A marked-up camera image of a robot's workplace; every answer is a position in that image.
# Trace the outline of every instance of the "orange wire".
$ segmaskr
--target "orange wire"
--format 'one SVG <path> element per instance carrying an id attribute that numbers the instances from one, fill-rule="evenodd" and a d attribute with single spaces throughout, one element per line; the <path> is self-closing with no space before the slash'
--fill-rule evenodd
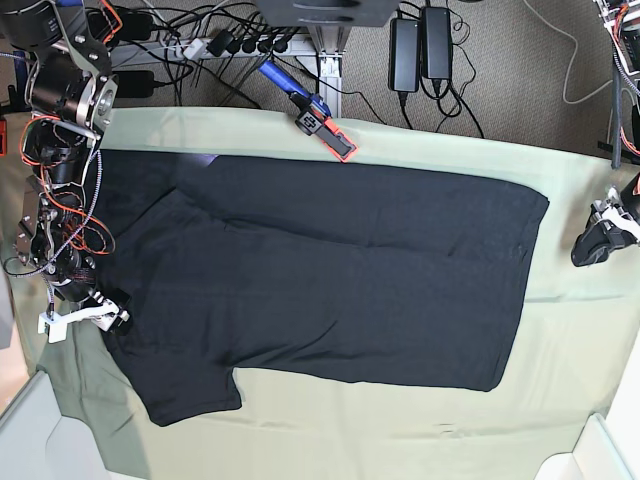
<path id="1" fill-rule="evenodd" d="M 87 230 L 91 230 L 92 232 L 95 232 L 96 235 L 100 237 L 100 241 L 102 242 L 102 248 L 98 251 L 95 251 L 89 248 L 86 240 L 84 239 L 84 236 L 82 236 L 82 241 L 84 243 L 85 250 L 91 253 L 95 253 L 96 255 L 108 255 L 109 253 L 111 253 L 107 250 L 107 241 L 104 239 L 104 236 L 102 235 L 102 233 L 100 233 L 98 229 L 90 227 L 89 225 L 86 225 L 84 228 L 86 228 Z"/>
<path id="2" fill-rule="evenodd" d="M 627 139 L 627 136 L 624 134 L 624 128 L 622 127 L 620 127 L 620 138 L 622 138 L 622 143 L 624 143 L 625 147 L 627 147 L 631 153 L 640 156 L 640 150 Z"/>
<path id="3" fill-rule="evenodd" d="M 44 178 L 45 178 L 44 177 L 44 165 L 40 165 L 40 176 L 42 177 L 41 179 L 44 182 Z M 80 215 L 82 218 L 85 218 L 87 216 L 87 214 L 85 212 L 83 212 L 82 210 L 77 210 L 75 208 L 67 207 L 67 206 L 62 205 L 61 203 L 57 202 L 53 198 L 53 196 L 49 193 L 49 190 L 46 188 L 46 186 L 44 187 L 44 193 L 47 196 L 47 198 L 49 199 L 49 201 L 51 203 L 53 203 L 56 207 L 66 211 L 66 212 L 71 212 L 71 213 L 75 213 L 76 215 Z M 99 225 L 113 239 L 113 235 L 111 234 L 111 232 L 109 231 L 109 229 L 107 228 L 107 226 L 104 223 L 102 223 L 100 220 L 98 220 L 97 218 L 95 218 L 93 216 L 91 217 L 90 221 L 94 222 L 97 225 Z M 115 250 L 116 249 L 115 249 L 115 241 L 114 241 L 113 242 L 113 252 L 115 252 Z"/>
<path id="4" fill-rule="evenodd" d="M 627 14 L 628 11 L 629 11 L 629 5 L 625 4 L 622 7 L 620 7 L 620 10 L 618 11 L 618 15 L 616 15 L 616 23 L 613 27 L 613 40 L 616 42 L 618 46 L 620 45 L 620 28 L 622 27 L 622 20 L 624 19 L 624 16 Z"/>
<path id="5" fill-rule="evenodd" d="M 32 162 L 31 160 L 29 160 L 23 150 L 22 150 L 22 146 L 24 145 L 24 137 L 27 134 L 27 131 L 29 130 L 29 127 L 31 125 L 33 125 L 35 122 L 37 122 L 38 120 L 60 120 L 58 117 L 55 117 L 53 115 L 41 115 L 39 117 L 33 117 L 31 120 L 29 120 L 27 122 L 27 124 L 24 126 L 24 129 L 22 130 L 22 135 L 20 136 L 20 156 L 22 157 L 22 162 L 26 163 L 27 165 L 31 166 L 31 167 L 37 167 L 38 165 L 40 165 L 39 163 L 36 162 Z"/>
<path id="6" fill-rule="evenodd" d="M 120 16 L 117 14 L 115 9 L 109 4 L 109 2 L 107 2 L 107 0 L 100 0 L 100 3 L 102 3 L 107 8 L 107 10 L 111 12 L 111 15 L 113 15 L 116 21 L 118 22 L 118 26 L 116 28 L 112 28 L 111 33 L 107 36 L 107 38 L 104 39 L 103 43 L 107 43 L 109 40 L 111 40 L 114 37 L 116 33 L 120 31 L 120 29 L 124 24 L 122 23 L 122 19 L 120 18 Z"/>

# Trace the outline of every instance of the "light green cloth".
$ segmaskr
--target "light green cloth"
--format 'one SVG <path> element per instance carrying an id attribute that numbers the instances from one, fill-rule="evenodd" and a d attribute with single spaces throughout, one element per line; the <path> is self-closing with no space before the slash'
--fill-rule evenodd
<path id="1" fill-rule="evenodd" d="M 626 185 L 635 170 L 614 173 L 601 159 L 520 145 L 339 124 L 360 146 L 354 162 L 500 178 L 550 200 L 500 386 L 480 393 L 349 385 L 243 369 L 235 372 L 241 410 L 159 428 L 96 327 L 76 324 L 65 342 L 43 350 L 46 340 L 35 334 L 43 285 L 12 281 L 31 369 L 49 373 L 63 414 L 92 428 L 108 469 L 167 480 L 531 480 L 547 457 L 572 450 L 590 413 L 606 414 L 640 323 L 640 252 L 577 269 L 569 251 L 591 201 L 610 183 Z M 10 126 L 15 150 L 19 122 Z M 119 110 L 103 148 L 335 161 L 283 114 L 226 108 Z M 3 258 L 28 173 L 15 155 L 0 161 Z"/>

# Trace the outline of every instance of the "electrical cord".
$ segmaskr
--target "electrical cord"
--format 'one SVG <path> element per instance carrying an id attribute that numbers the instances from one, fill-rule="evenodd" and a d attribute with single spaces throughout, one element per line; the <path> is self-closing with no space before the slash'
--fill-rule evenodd
<path id="1" fill-rule="evenodd" d="M 424 80 L 422 78 L 422 75 L 420 75 L 420 88 L 422 88 L 422 91 L 424 92 L 424 94 L 429 97 L 431 100 L 442 100 L 444 97 L 447 96 L 447 94 L 449 93 L 449 88 L 451 87 L 451 82 L 447 81 L 447 86 L 445 87 L 444 91 L 441 92 L 440 95 L 437 94 L 437 92 L 434 91 L 434 95 L 431 95 L 429 93 L 429 91 L 427 90 L 427 87 L 425 87 L 424 85 Z"/>
<path id="2" fill-rule="evenodd" d="M 613 131 L 617 132 L 622 128 L 622 81 L 620 72 L 617 70 L 615 62 L 613 63 L 613 104 L 611 111 L 613 112 Z M 611 156 L 611 168 L 617 170 L 620 168 L 622 155 L 622 139 L 620 135 L 613 138 Z"/>
<path id="3" fill-rule="evenodd" d="M 332 90 L 335 90 L 336 92 L 339 92 L 343 95 L 359 95 L 360 98 L 362 98 L 362 100 L 364 101 L 364 103 L 367 105 L 367 107 L 369 108 L 369 110 L 371 111 L 371 113 L 373 113 L 373 115 L 378 119 L 378 121 L 380 123 L 382 123 L 383 125 L 387 125 L 387 122 L 385 122 L 380 115 L 378 115 L 378 112 L 376 112 L 376 110 L 373 108 L 373 106 L 371 105 L 371 103 L 369 102 L 369 100 L 367 99 L 367 97 L 365 97 L 364 93 L 362 93 L 361 91 L 354 91 L 354 92 L 345 92 L 344 90 L 340 90 L 336 87 L 334 87 L 333 85 L 328 84 L 327 82 L 323 81 L 320 79 L 320 77 L 318 77 L 317 75 L 314 75 L 313 73 L 311 73 L 307 67 L 305 67 L 302 63 L 300 63 L 300 65 L 302 66 L 302 68 L 298 68 L 295 65 L 291 65 L 289 62 L 283 60 L 282 58 L 274 55 L 274 58 L 276 60 L 278 60 L 279 62 L 284 63 L 285 65 L 288 65 L 289 67 L 298 70 L 299 72 L 303 73 L 304 75 L 306 75 L 309 78 L 312 78 L 314 80 L 316 80 L 317 82 L 322 83 L 323 85 L 326 85 L 327 87 L 329 87 Z"/>
<path id="4" fill-rule="evenodd" d="M 47 317 L 49 318 L 53 318 L 53 310 L 55 309 L 55 300 L 54 300 L 54 293 L 53 293 L 53 287 L 51 286 L 51 282 L 49 282 L 49 279 L 45 276 L 44 273 L 40 274 L 42 276 L 42 280 L 44 281 L 44 285 L 47 288 L 47 302 L 48 306 L 47 306 Z"/>
<path id="5" fill-rule="evenodd" d="M 469 64 L 469 66 L 471 67 L 471 71 L 472 71 L 472 76 L 471 76 L 471 78 L 470 78 L 469 80 L 467 80 L 466 82 L 464 82 L 464 83 L 462 84 L 462 87 L 460 87 L 460 97 L 463 97 L 463 96 L 464 96 L 464 93 L 465 93 L 465 91 L 466 91 L 466 89 L 467 89 L 467 87 L 468 87 L 469 85 L 471 85 L 471 84 L 475 81 L 475 79 L 476 79 L 476 76 L 477 76 L 477 73 L 478 73 L 478 72 L 477 72 L 477 70 L 476 70 L 475 66 L 473 65 L 473 63 L 471 62 L 471 59 L 469 58 L 469 55 L 467 55 L 466 50 L 465 50 L 461 45 L 456 44 L 455 46 L 456 46 L 458 49 L 460 49 L 460 50 L 462 51 L 462 53 L 464 54 L 464 57 L 465 57 L 465 58 L 466 58 L 466 60 L 467 60 L 467 63 L 468 63 L 468 64 Z M 457 106 L 459 106 L 459 105 L 460 105 L 460 104 L 456 102 L 456 105 L 454 105 L 454 106 L 451 108 L 451 110 L 450 110 L 450 112 L 449 112 L 449 113 L 452 113 L 452 112 L 454 111 L 454 109 L 455 109 Z M 441 129 L 441 128 L 442 128 L 442 126 L 445 124 L 445 122 L 446 122 L 447 120 L 449 120 L 449 118 L 450 118 L 450 117 L 449 117 L 448 115 L 445 115 L 445 116 L 442 118 L 442 120 L 440 120 L 440 123 L 439 123 L 439 124 L 438 124 L 438 126 L 436 127 L 436 133 L 439 133 L 439 132 L 440 132 L 440 129 Z"/>
<path id="6" fill-rule="evenodd" d="M 629 100 L 631 101 L 631 108 L 636 108 L 638 110 L 638 114 L 640 115 L 640 104 L 636 103 L 636 98 L 631 93 L 631 90 L 628 88 L 623 88 L 622 93 L 626 93 L 629 96 Z M 609 123 L 607 124 L 607 143 L 611 143 L 611 124 L 613 122 L 613 109 L 609 114 Z"/>
<path id="7" fill-rule="evenodd" d="M 624 21 L 624 17 L 626 16 L 627 12 L 629 11 L 629 5 L 628 4 L 624 4 L 620 7 L 619 12 L 616 16 L 616 20 L 615 20 L 615 25 L 613 28 L 613 41 L 615 43 L 615 46 L 620 47 L 620 32 L 622 30 L 622 23 Z M 614 78 L 614 80 L 619 81 L 620 78 L 622 78 L 627 85 L 629 85 L 629 87 L 631 87 L 631 89 L 634 91 L 634 93 L 636 95 L 640 95 L 640 89 L 638 89 L 638 86 L 635 84 L 635 82 L 629 77 L 629 75 L 627 74 L 626 70 L 624 69 L 624 67 L 622 66 L 622 62 L 620 61 L 620 56 L 618 55 L 618 50 L 615 48 L 613 49 L 613 61 L 615 64 L 615 67 L 618 69 L 619 75 L 617 78 Z M 617 86 L 617 95 L 618 97 L 620 96 L 620 86 Z M 613 104 L 613 108 L 612 108 L 612 116 L 614 119 L 614 130 L 617 128 L 616 124 L 619 124 L 619 117 L 620 117 L 620 102 L 619 102 L 619 98 L 614 99 L 614 104 Z M 636 148 L 636 146 L 630 142 L 625 133 L 624 133 L 624 127 L 622 125 L 620 125 L 620 135 L 619 135 L 620 139 L 622 140 L 622 143 L 624 143 L 624 145 L 634 154 L 634 155 L 638 155 L 640 152 L 638 151 L 638 149 Z M 617 154 L 619 153 L 619 147 L 618 147 L 618 151 L 616 151 L 614 149 L 614 157 L 612 159 L 612 168 L 617 168 L 619 166 L 619 158 L 617 157 Z"/>
<path id="8" fill-rule="evenodd" d="M 162 21 L 162 23 L 167 23 L 167 19 L 164 18 L 164 16 L 160 13 L 157 12 L 157 8 L 149 1 L 149 0 L 140 0 L 142 3 L 144 3 L 146 6 L 148 6 L 149 8 L 151 8 L 154 11 L 154 14 Z"/>
<path id="9" fill-rule="evenodd" d="M 20 62 L 24 62 L 24 63 L 28 63 L 28 64 L 35 63 L 33 60 L 31 60 L 29 58 L 21 57 L 20 55 L 14 55 L 13 53 L 0 52 L 0 57 L 12 58 L 14 60 L 18 60 Z"/>
<path id="10" fill-rule="evenodd" d="M 225 98 L 223 98 L 222 101 L 218 104 L 219 107 L 224 107 L 233 99 L 233 97 L 238 95 L 238 92 L 240 92 L 240 89 L 242 88 L 244 83 L 249 79 L 251 75 L 253 75 L 258 70 L 258 68 L 260 68 L 260 66 L 264 63 L 266 58 L 267 57 L 258 57 L 255 60 L 255 62 L 253 62 L 253 64 L 249 64 L 246 72 L 242 74 L 242 77 L 240 78 L 240 80 L 235 84 L 235 86 L 231 87 L 233 88 L 233 90 Z"/>
<path id="11" fill-rule="evenodd" d="M 260 22 L 255 22 L 253 21 L 253 19 L 255 19 L 257 17 L 257 15 L 259 15 L 259 12 L 254 12 L 249 19 L 243 19 L 240 18 L 238 16 L 235 15 L 231 15 L 226 9 L 221 8 L 222 4 L 226 4 L 226 2 L 222 2 L 218 5 L 202 5 L 200 7 L 197 7 L 196 9 L 193 10 L 184 10 L 184 9 L 179 9 L 179 8 L 172 8 L 172 7 L 166 7 L 166 8 L 157 8 L 157 10 L 167 10 L 167 11 L 171 11 L 171 12 L 178 12 L 180 13 L 180 15 L 178 15 L 177 17 L 173 18 L 172 20 L 167 22 L 167 26 L 171 27 L 174 31 L 188 26 L 188 25 L 192 25 L 195 24 L 195 29 L 192 29 L 191 31 L 191 35 L 193 35 L 194 32 L 199 32 L 202 23 L 206 22 L 206 26 L 205 29 L 208 29 L 208 25 L 209 22 L 211 21 L 212 17 L 214 16 L 223 16 L 223 17 L 227 17 L 230 18 L 236 22 L 238 22 L 239 25 L 241 25 L 242 27 L 245 28 L 246 31 L 257 31 L 259 34 L 262 34 L 264 32 L 273 32 L 274 29 L 270 29 L 268 26 L 266 25 L 262 25 L 262 21 Z M 247 6 L 254 6 L 252 3 L 249 2 L 237 2 L 234 4 L 228 4 L 226 5 L 227 8 L 230 7 L 236 7 L 236 6 L 241 6 L 241 5 L 247 5 Z M 144 10 L 144 7 L 138 8 L 138 9 L 133 9 L 133 10 Z M 179 39 L 177 39 L 175 37 L 175 35 L 170 35 L 168 38 L 165 38 L 165 40 L 161 43 L 164 43 L 164 45 L 169 46 L 168 44 L 173 42 L 173 41 L 177 41 L 180 42 Z M 188 72 L 183 72 L 182 74 L 180 74 L 180 70 L 183 67 L 183 64 L 187 64 L 188 61 L 185 59 L 184 62 L 169 62 L 168 61 L 168 52 L 165 50 L 165 59 L 164 59 L 164 64 L 165 64 L 165 69 L 167 70 L 167 74 L 169 75 L 169 82 L 165 82 L 167 85 L 168 84 L 172 84 L 174 85 L 174 94 L 176 97 L 176 101 L 178 104 L 182 104 L 182 80 L 184 80 L 188 75 L 190 75 L 190 73 L 192 72 L 192 68 L 193 66 L 189 65 L 190 69 Z M 169 68 L 169 65 L 177 65 L 178 66 L 178 72 L 177 72 L 177 78 L 173 77 L 173 74 L 171 73 L 171 69 Z M 197 72 L 198 75 L 197 77 L 199 77 L 200 72 L 202 70 L 207 71 L 207 68 L 204 67 L 202 64 L 195 64 L 195 68 L 197 68 Z M 229 90 L 231 90 L 230 95 L 228 96 L 227 99 L 225 99 L 225 101 L 229 101 L 233 96 L 238 95 L 242 98 L 244 98 L 245 100 L 247 100 L 248 102 L 250 102 L 253 106 L 255 106 L 256 108 L 261 108 L 260 105 L 255 102 L 253 99 L 249 98 L 247 95 L 245 95 L 244 93 L 239 91 L 238 87 L 233 87 L 231 85 L 229 85 L 228 83 L 221 81 L 219 76 L 216 75 L 215 73 L 213 73 L 212 71 L 208 72 L 209 74 L 211 74 L 216 80 L 220 81 L 220 83 L 227 87 Z"/>
<path id="12" fill-rule="evenodd" d="M 247 102 L 249 102 L 251 105 L 253 105 L 254 107 L 256 107 L 258 110 L 262 110 L 262 107 L 260 106 L 260 104 L 258 102 L 256 102 L 255 100 L 253 100 L 251 97 L 249 97 L 248 95 L 246 95 L 244 92 L 240 91 L 239 88 L 233 87 L 231 85 L 229 85 L 227 82 L 225 82 L 224 80 L 222 80 L 220 77 L 218 77 L 213 70 L 211 70 L 208 67 L 205 67 L 204 65 L 198 65 L 197 63 L 195 64 L 196 68 L 201 68 L 203 69 L 205 72 L 207 72 L 209 75 L 211 75 L 217 82 L 219 82 L 221 85 L 223 85 L 224 87 L 228 88 L 229 90 L 231 90 L 233 95 L 237 95 L 243 99 L 245 99 Z"/>
<path id="13" fill-rule="evenodd" d="M 86 214 L 83 213 L 84 219 L 82 220 L 80 225 L 62 243 L 62 245 L 58 248 L 58 250 L 55 251 L 53 256 L 43 266 L 41 266 L 41 267 L 31 271 L 31 272 L 26 272 L 26 273 L 10 272 L 9 270 L 7 270 L 7 264 L 11 260 L 13 260 L 15 258 L 15 257 L 11 257 L 11 258 L 8 258 L 7 260 L 5 260 L 4 262 L 2 262 L 2 269 L 4 270 L 4 273 L 6 273 L 8 276 L 13 277 L 13 278 L 27 278 L 27 277 L 32 277 L 34 275 L 39 275 L 39 274 L 43 273 L 47 268 L 49 268 L 50 265 L 53 264 L 53 262 L 60 256 L 60 254 L 64 251 L 64 249 L 67 248 L 67 246 L 69 246 L 69 244 L 73 241 L 73 239 L 76 238 L 78 236 L 78 234 L 82 231 L 82 229 L 84 227 L 86 227 L 87 224 L 92 220 L 93 211 L 96 208 L 96 204 L 98 203 L 98 195 L 100 194 L 100 186 L 102 185 L 102 154 L 100 153 L 100 150 L 96 150 L 93 153 L 93 155 L 91 156 L 89 161 L 92 161 L 94 158 L 96 159 L 96 163 L 97 163 L 97 166 L 98 166 L 98 172 L 97 172 L 97 175 L 96 175 L 96 188 L 93 191 L 93 198 L 91 199 L 91 204 L 89 205 L 89 210 L 87 210 Z"/>
<path id="14" fill-rule="evenodd" d="M 467 112 L 469 112 L 469 115 L 471 116 L 471 120 L 473 120 L 473 123 L 476 124 L 476 128 L 478 129 L 478 133 L 480 134 L 480 138 L 485 138 L 484 131 L 482 130 L 482 127 L 480 126 L 480 122 L 478 122 L 478 119 L 474 115 L 474 113 L 471 110 L 471 108 L 469 108 L 469 105 L 467 105 L 467 102 L 465 102 L 465 100 L 460 96 L 460 94 L 458 94 L 458 92 L 456 91 L 456 89 L 453 86 L 451 86 L 451 93 L 456 98 L 456 100 L 462 104 L 462 106 L 467 110 Z"/>
<path id="15" fill-rule="evenodd" d="M 113 27 L 111 25 L 111 20 L 109 19 L 108 15 L 104 12 L 104 10 L 100 9 L 102 14 L 104 15 L 104 18 L 107 20 L 107 25 L 111 29 L 111 33 L 107 35 L 102 42 L 109 43 L 111 39 L 113 39 L 115 34 L 122 29 L 122 27 L 124 26 L 124 23 L 122 23 L 122 19 L 120 18 L 120 15 L 118 15 L 118 12 L 116 12 L 115 8 L 113 8 L 113 5 L 111 5 L 107 0 L 100 0 L 100 3 L 102 4 L 102 6 L 104 6 L 104 8 L 106 8 L 109 11 L 109 13 L 111 13 L 111 15 L 113 15 L 113 18 L 117 23 L 117 25 Z"/>
<path id="16" fill-rule="evenodd" d="M 402 116 L 404 117 L 404 121 L 407 122 L 407 126 L 410 130 L 414 130 L 413 125 L 411 125 L 411 120 L 409 120 L 409 115 L 407 115 L 407 97 L 409 96 L 408 92 L 398 92 L 398 102 L 400 103 L 400 111 L 402 112 Z"/>
<path id="17" fill-rule="evenodd" d="M 136 42 L 135 40 L 123 40 L 123 42 L 126 43 L 130 43 L 132 45 L 135 45 L 136 47 L 140 48 L 141 50 L 147 52 L 148 55 L 150 55 L 151 57 L 155 58 L 156 60 L 162 62 L 163 64 L 165 64 L 165 66 L 167 67 L 167 69 L 169 68 L 169 65 L 177 65 L 182 67 L 183 64 L 180 62 L 174 62 L 172 60 L 169 60 L 167 58 L 167 49 L 165 49 L 164 51 L 164 55 L 165 58 L 159 57 L 158 55 L 156 55 L 155 53 L 153 53 L 151 51 L 151 49 L 145 47 L 143 44 Z M 167 73 L 169 74 L 169 81 L 168 82 L 156 82 L 155 86 L 156 87 L 166 87 L 166 86 L 170 86 L 170 85 L 177 85 L 178 82 L 180 82 L 181 80 L 185 79 L 186 77 L 188 77 L 189 75 L 191 75 L 193 73 L 193 71 L 195 70 L 193 68 L 193 66 L 191 65 L 184 65 L 185 67 L 188 67 L 188 71 L 184 72 L 181 76 L 179 76 L 178 78 L 173 78 L 173 73 L 168 69 Z"/>
<path id="18" fill-rule="evenodd" d="M 558 27 L 553 25 L 551 22 L 549 22 L 547 19 L 545 19 L 542 15 L 540 15 L 540 13 L 538 13 L 537 10 L 535 10 L 531 6 L 531 4 L 527 0 L 522 0 L 522 2 L 531 11 L 531 13 L 533 13 L 536 17 L 538 17 L 538 19 L 542 23 L 544 23 L 547 27 L 549 27 L 554 32 L 557 32 L 557 33 L 559 33 L 561 35 L 564 35 L 566 38 L 571 40 L 575 45 L 575 48 L 573 50 L 573 54 L 571 55 L 571 60 L 569 60 L 569 65 L 567 67 L 567 73 L 566 73 L 566 75 L 564 77 L 564 88 L 562 89 L 562 101 L 564 101 L 564 103 L 566 103 L 567 105 L 579 105 L 579 104 L 581 104 L 583 102 L 586 102 L 590 98 L 593 98 L 598 93 L 602 92 L 605 88 L 607 88 L 609 85 L 611 85 L 612 80 L 609 80 L 609 81 L 605 82 L 603 85 L 601 85 L 600 87 L 598 87 L 597 89 L 595 89 L 593 92 L 589 93 L 588 95 L 585 95 L 584 97 L 582 97 L 582 98 L 580 98 L 578 100 L 569 100 L 567 98 L 567 89 L 568 89 L 568 85 L 569 85 L 569 78 L 571 76 L 571 70 L 573 69 L 573 64 L 575 62 L 576 56 L 578 55 L 578 49 L 580 48 L 580 44 L 578 42 L 578 39 L 576 37 L 574 37 L 573 35 L 571 35 L 570 33 L 567 33 L 564 30 L 559 29 Z"/>
<path id="19" fill-rule="evenodd" d="M 451 94 L 453 95 L 452 84 L 450 84 L 449 86 L 449 92 L 451 92 Z M 445 118 L 456 118 L 456 117 L 459 117 L 460 114 L 462 114 L 462 105 L 460 104 L 460 102 L 458 101 L 455 95 L 453 95 L 453 98 L 456 101 L 456 103 L 448 112 L 445 111 L 444 107 L 442 106 L 442 101 L 444 100 L 444 97 L 436 100 L 436 105 L 438 106 L 438 110 Z"/>

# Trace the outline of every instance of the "power adapter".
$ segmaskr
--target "power adapter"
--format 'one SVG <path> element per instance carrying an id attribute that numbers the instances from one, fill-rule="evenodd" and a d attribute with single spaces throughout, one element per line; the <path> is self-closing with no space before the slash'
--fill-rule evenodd
<path id="1" fill-rule="evenodd" d="M 122 20 L 122 28 L 115 34 L 114 40 L 143 42 L 151 38 L 151 34 L 156 30 L 151 13 L 122 8 L 116 10 Z M 106 37 L 111 31 L 107 19 L 99 10 L 92 10 L 87 14 L 87 23 L 95 38 Z"/>
<path id="2" fill-rule="evenodd" d="M 157 87 L 164 86 L 156 82 L 151 70 L 120 70 L 118 75 L 118 98 L 149 98 Z"/>
<path id="3" fill-rule="evenodd" d="M 425 7 L 420 15 L 422 76 L 432 80 L 451 80 L 453 40 L 448 8 Z"/>
<path id="4" fill-rule="evenodd" d="M 214 57 L 219 57 L 234 40 L 235 37 L 229 30 L 221 30 L 215 37 L 213 37 L 213 40 L 209 42 L 207 50 Z"/>
<path id="5" fill-rule="evenodd" d="M 419 29 L 415 20 L 391 20 L 389 44 L 389 89 L 418 91 Z"/>
<path id="6" fill-rule="evenodd" d="M 192 62 L 197 62 L 207 49 L 207 45 L 199 38 L 194 38 L 187 48 L 184 49 L 183 55 Z"/>

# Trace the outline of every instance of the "wrinkled fabric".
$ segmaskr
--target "wrinkled fabric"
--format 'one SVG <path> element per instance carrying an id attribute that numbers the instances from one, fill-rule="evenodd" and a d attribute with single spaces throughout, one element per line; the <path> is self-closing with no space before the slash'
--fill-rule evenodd
<path id="1" fill-rule="evenodd" d="M 101 282 L 132 296 L 133 316 L 104 340 L 156 424 L 240 408 L 234 367 L 499 384 L 539 193 L 393 167 L 220 156 L 180 170 L 176 154 L 104 154 L 97 215 L 118 249 Z M 150 173 L 149 156 L 166 161 Z"/>

